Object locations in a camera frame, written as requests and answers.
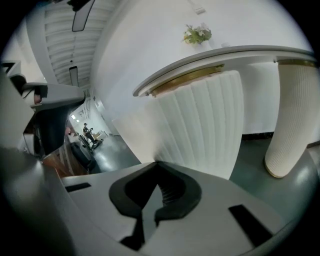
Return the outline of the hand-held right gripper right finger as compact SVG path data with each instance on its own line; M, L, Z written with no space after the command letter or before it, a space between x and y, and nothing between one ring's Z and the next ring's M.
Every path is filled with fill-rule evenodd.
M284 219L268 204L230 180L165 163L194 178L202 190L198 205L184 218L165 220L140 249L146 256L236 256L254 249L230 207L243 205L272 235Z

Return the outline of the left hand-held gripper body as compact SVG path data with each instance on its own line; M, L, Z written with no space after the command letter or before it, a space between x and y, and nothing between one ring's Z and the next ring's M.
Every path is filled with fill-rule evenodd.
M26 83L21 88L21 96L33 110L79 106L85 101L85 93L81 88L52 83Z

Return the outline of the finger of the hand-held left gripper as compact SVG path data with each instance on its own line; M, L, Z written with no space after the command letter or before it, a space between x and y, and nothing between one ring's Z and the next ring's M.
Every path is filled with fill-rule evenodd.
M51 154L64 144L69 112L68 108L52 108L36 114L36 123L45 155Z

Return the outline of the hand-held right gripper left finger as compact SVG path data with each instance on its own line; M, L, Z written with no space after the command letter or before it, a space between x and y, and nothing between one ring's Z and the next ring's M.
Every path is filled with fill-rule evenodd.
M156 230L154 215L158 209L158 187L156 186L142 209L141 219L124 216L119 213L109 197L111 185L120 178L146 167L138 164L115 171L98 174L65 177L61 181L67 187L86 183L85 188L69 192L70 197L84 215L100 230L118 243L139 251Z

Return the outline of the white curved table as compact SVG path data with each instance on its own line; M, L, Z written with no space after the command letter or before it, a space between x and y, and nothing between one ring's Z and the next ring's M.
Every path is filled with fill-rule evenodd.
M133 90L132 95L148 96L169 81L207 68L217 67L221 71L229 71L245 65L288 60L297 60L302 64L320 64L314 53L303 49L274 45L230 46L197 53L175 61L142 81Z

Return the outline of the white ribbed table leg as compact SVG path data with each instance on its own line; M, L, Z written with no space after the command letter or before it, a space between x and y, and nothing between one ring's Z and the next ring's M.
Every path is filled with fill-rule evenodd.
M320 70L307 60L278 61L280 97L273 137L264 156L276 178L289 174L304 153L320 113Z

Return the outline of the dark oblong ceiling light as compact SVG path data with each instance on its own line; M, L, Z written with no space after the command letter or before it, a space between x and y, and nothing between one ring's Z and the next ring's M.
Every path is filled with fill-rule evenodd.
M72 32L82 32L85 29L86 22L94 3L95 0L89 0L75 12L72 23Z
M79 81L78 81L78 67L72 66L69 68L69 75L70 75L70 81L72 86L78 87Z

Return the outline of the dark red wooden furniture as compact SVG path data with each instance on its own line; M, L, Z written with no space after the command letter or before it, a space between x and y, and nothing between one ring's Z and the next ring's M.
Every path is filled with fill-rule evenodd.
M60 151L57 149L45 156L42 163L46 166L52 167L60 178L72 177L74 174L69 170L68 166L65 165L64 158L61 159Z

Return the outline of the black chair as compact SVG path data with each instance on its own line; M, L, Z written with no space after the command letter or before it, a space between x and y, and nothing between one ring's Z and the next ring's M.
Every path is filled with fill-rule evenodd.
M80 143L73 142L70 144L71 152L77 161L85 168L88 174L92 174L92 171L96 167L96 160L88 152L86 147Z

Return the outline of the white boxes on cart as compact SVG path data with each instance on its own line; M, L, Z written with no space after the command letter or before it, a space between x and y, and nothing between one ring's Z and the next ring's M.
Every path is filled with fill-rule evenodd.
M95 139L95 142L92 144L92 148L93 149L97 148L107 136L108 135L104 131L93 134L93 138Z

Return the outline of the pastel flower bouquet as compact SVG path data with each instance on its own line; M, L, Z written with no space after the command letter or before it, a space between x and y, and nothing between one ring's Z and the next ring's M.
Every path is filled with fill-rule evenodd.
M192 25L186 25L186 31L183 33L183 42L186 44L201 45L205 41L209 41L212 38L212 31L205 23L201 23L200 26L194 27Z

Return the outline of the white bulbous vase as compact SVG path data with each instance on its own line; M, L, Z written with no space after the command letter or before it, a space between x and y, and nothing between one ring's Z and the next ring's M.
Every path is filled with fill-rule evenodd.
M202 43L197 44L196 49L198 52L207 52L211 51L213 48L211 46L211 42L209 40L205 40Z

